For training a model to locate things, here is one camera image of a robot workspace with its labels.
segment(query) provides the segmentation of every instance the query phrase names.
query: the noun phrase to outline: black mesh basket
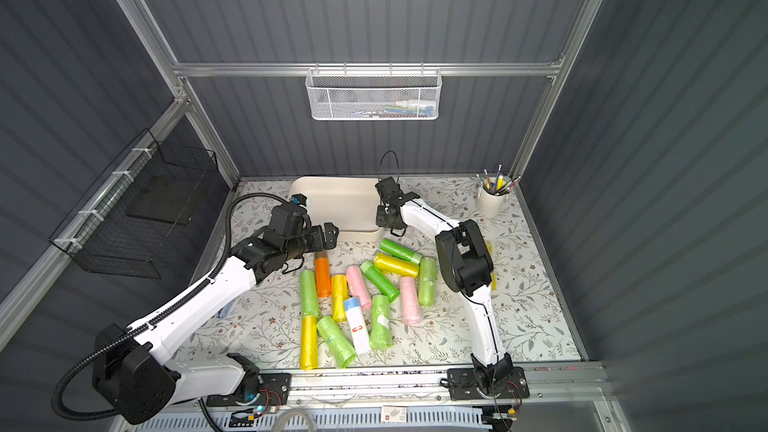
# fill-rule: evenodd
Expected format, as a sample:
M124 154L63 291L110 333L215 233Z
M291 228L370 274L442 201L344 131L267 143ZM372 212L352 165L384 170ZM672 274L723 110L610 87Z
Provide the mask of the black mesh basket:
M179 254L185 231L218 174L216 155L155 142L127 171L113 174L117 180L104 197L77 212L82 224L68 232L60 226L51 243L87 272L146 278L176 273L179 260L187 259Z

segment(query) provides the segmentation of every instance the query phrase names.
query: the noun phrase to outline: white wire basket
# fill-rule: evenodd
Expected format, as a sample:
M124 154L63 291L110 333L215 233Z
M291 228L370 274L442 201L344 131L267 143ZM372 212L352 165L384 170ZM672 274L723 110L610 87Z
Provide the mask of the white wire basket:
M315 120L434 120L442 77L439 70L415 75L306 74Z

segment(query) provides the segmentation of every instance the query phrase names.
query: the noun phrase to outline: floral tablecloth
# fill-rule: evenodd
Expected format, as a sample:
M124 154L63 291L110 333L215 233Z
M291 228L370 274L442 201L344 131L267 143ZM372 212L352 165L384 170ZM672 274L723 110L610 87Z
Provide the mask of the floral tablecloth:
M493 303L502 330L504 346L514 362L541 360L579 360L571 331L565 323L560 303L552 292L538 250L514 194L508 196L502 211L493 218L475 209L477 181L473 178L401 178L403 190L413 190L440 212L456 219L474 218L493 245L497 288ZM287 197L292 181L246 182L239 194L272 192ZM274 203L255 198L238 205L233 221L233 243L250 235L268 219ZM435 243L413 227L402 238L387 237L435 257ZM331 274L342 274L351 264L372 259L378 245L341 242L329 252ZM298 261L290 266L296 267ZM313 268L307 255L307 268ZM389 275L397 285L398 277ZM368 284L369 292L376 292ZM322 299L321 312L330 315L330 298ZM457 295L438 275L435 305L423 310L424 322L405 325L398 298L391 307L393 345L387 350L372 350L358 357L351 367L420 364L466 364L472 344L469 327ZM366 311L370 322L370 311ZM350 336L347 323L340 324ZM249 357L262 369L299 367L301 316L299 273L272 274L258 287L242 294L225 318L212 318L197 330L177 352L178 358L206 360L223 351ZM320 367L334 367L328 347L320 338Z

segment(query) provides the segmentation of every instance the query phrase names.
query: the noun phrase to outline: black wire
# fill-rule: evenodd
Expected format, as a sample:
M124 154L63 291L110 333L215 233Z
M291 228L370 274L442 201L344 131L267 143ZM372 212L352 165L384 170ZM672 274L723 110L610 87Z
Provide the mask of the black wire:
M285 275L285 274L290 274L290 273L292 273L292 272L295 272L295 271L299 270L299 269L300 269L300 268L302 268L303 266L304 266L304 254L302 254L302 255L301 255L301 264L299 264L299 266L298 266L298 267L296 267L296 268L292 268L291 270L286 270L286 271L282 272L282 274L283 274L283 275Z
M392 155L395 156L395 164L397 164L397 180L395 180L395 182L400 183L400 161L397 159L397 153L395 153L394 150L388 150L388 151L384 152L384 155L382 156L382 158L379 159L379 168L378 168L378 170L376 170L376 177L377 177L377 179L379 181L381 181L381 179L382 179L382 164L384 163L384 158L390 152L392 153Z
M117 346L122 345L126 341L131 340L132 338L136 337L140 333L146 331L150 325L152 326L157 325L167 316L177 311L179 307L181 307L182 305L192 300L192 298L198 293L200 293L204 288L206 288L208 284L212 283L213 279L218 275L219 272L221 272L221 269L224 266L224 263L229 258L228 251L232 246L232 214L234 212L234 208L237 204L239 204L243 200L246 200L248 198L253 198L253 197L268 197L268 198L274 198L275 200L281 203L288 202L287 200L285 200L280 196L276 196L274 194L269 194L266 192L253 192L251 194L245 194L244 196L238 197L235 200L233 200L230 206L226 210L226 221L224 223L225 225L224 252L222 252L221 257L219 258L219 261L216 264L216 267L214 267L213 270L211 270L208 273L207 277L209 280L200 281L200 283L197 284L197 286L193 288L191 291L187 292L185 296L183 296L176 302L172 303L170 306L168 306L168 308L166 308L162 312L152 317L152 319L150 319L146 324L142 324L134 329L129 330L126 334L121 335L120 337L111 341L109 344L103 346L101 349L96 350L95 352L86 356L85 358L77 362L74 366L72 366L71 369L67 370L64 376L62 376L62 378L59 380L58 384L56 384L56 387L53 389L53 395L51 396L51 408L53 409L53 412L55 412L57 416L61 418L65 418L67 420L85 421L85 420L99 420L99 419L110 418L119 414L119 412L116 409L100 410L99 412L79 412L77 410L72 410L71 408L68 408L66 405L64 405L64 401L63 401L64 389L67 388L67 385L74 378L75 375L77 375L87 366L92 364L94 360L106 354L110 350L116 348Z
M200 406L200 410L203 411L203 417L205 417L205 421L208 423L210 428L214 429L214 432L224 432L221 427L216 425L216 422L214 422L214 418L210 416L210 412L208 412L208 409L205 407L205 399L199 398L197 399L197 405Z

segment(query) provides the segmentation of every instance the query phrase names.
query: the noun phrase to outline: sticker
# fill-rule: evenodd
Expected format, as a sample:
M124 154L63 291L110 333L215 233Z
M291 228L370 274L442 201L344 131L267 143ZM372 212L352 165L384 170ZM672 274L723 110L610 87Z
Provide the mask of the sticker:
M227 350L233 342L237 340L240 334L243 333L243 328L238 324L222 325L210 337L217 341L219 345Z
M382 406L382 422L406 422L407 418L404 407Z

